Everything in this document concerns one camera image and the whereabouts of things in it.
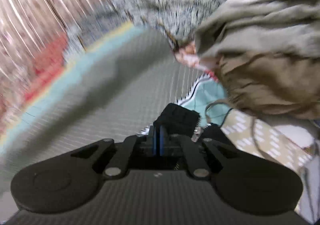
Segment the black pants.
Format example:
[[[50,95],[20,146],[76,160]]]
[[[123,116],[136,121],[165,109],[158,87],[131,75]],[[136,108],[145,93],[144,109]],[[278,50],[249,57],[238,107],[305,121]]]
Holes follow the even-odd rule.
[[[194,143],[208,138],[235,148],[217,124],[210,123],[201,127],[200,120],[201,116],[198,112],[169,103],[153,122],[153,126],[157,129],[163,127],[168,135],[186,135]]]

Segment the patterned multicolour bedsheet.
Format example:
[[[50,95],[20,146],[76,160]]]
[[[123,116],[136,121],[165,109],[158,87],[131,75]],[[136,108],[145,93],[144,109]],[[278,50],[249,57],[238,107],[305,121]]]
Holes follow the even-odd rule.
[[[160,156],[153,122],[169,103],[198,112],[201,127],[217,124],[236,149],[294,171],[303,185],[295,209],[240,211],[221,200],[209,182],[191,177],[177,145]],[[279,132],[277,123],[291,124],[235,107],[214,74],[178,64],[157,31],[121,27],[32,102],[9,133],[1,148],[1,193],[15,203],[10,185],[23,168],[105,138],[121,143],[153,127],[152,143],[141,143],[125,176],[105,179],[84,205],[43,214],[15,203],[6,224],[319,224],[319,141],[308,152],[298,145],[300,136]]]

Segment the olive green garment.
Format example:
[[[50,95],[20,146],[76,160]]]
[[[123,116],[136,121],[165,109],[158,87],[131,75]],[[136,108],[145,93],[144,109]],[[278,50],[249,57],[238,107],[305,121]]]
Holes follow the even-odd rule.
[[[227,0],[195,46],[235,107],[319,118],[319,0]]]

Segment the floral pleated curtain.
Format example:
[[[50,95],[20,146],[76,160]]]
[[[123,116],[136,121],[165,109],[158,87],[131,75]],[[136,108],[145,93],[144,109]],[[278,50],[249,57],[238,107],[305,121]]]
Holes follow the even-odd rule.
[[[66,30],[106,0],[1,0],[1,131],[60,68]]]

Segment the black white speckled garment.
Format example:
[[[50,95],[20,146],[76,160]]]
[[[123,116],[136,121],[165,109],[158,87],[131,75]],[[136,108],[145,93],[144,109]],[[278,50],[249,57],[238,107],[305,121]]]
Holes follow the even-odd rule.
[[[195,29],[226,0],[107,0],[67,31],[66,58],[84,53],[87,46],[122,23],[131,21],[160,31],[172,49],[190,42]]]

